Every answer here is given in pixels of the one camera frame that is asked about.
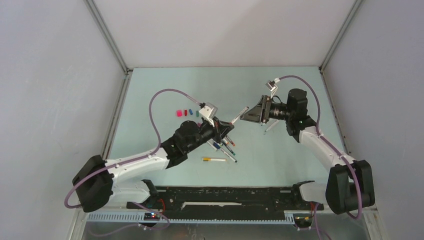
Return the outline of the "yellow capped marker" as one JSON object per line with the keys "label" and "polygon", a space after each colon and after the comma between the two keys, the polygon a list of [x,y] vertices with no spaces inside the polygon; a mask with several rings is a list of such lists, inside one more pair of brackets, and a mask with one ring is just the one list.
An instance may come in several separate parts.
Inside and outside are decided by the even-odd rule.
{"label": "yellow capped marker", "polygon": [[226,158],[203,157],[202,161],[203,162],[226,162],[227,159]]}

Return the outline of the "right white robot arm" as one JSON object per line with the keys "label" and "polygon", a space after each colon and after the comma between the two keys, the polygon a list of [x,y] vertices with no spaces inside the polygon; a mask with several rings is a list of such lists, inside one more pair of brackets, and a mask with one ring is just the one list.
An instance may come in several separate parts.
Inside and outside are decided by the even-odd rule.
{"label": "right white robot arm", "polygon": [[318,123],[308,115],[307,92],[294,88],[285,103],[276,103],[262,95],[258,104],[243,113],[241,120],[265,124],[269,120],[285,121],[287,133],[309,149],[328,171],[326,184],[314,181],[294,185],[291,204],[304,209],[310,202],[328,205],[340,215],[360,211],[375,204],[372,167],[366,160],[356,160],[333,145],[320,131]]}

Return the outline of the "green capped marker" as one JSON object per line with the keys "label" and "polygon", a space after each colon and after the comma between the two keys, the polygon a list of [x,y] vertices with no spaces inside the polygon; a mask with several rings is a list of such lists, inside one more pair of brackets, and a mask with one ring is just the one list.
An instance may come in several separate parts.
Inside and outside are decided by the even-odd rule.
{"label": "green capped marker", "polygon": [[273,121],[267,128],[266,130],[263,132],[264,134],[266,134],[267,132],[269,132],[272,128],[274,128],[278,123],[280,122],[280,120],[275,120]]}

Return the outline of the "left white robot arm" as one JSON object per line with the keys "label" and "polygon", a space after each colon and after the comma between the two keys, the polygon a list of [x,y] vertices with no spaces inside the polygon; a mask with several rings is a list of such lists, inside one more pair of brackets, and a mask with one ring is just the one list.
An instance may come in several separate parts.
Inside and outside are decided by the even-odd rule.
{"label": "left white robot arm", "polygon": [[144,178],[146,173],[179,165],[190,152],[210,140],[221,142],[234,128],[234,124],[218,118],[212,123],[203,120],[201,125],[187,120],[157,149],[117,159],[92,156],[72,180],[79,206],[86,213],[112,202],[136,202],[153,208],[158,194],[151,181]]}

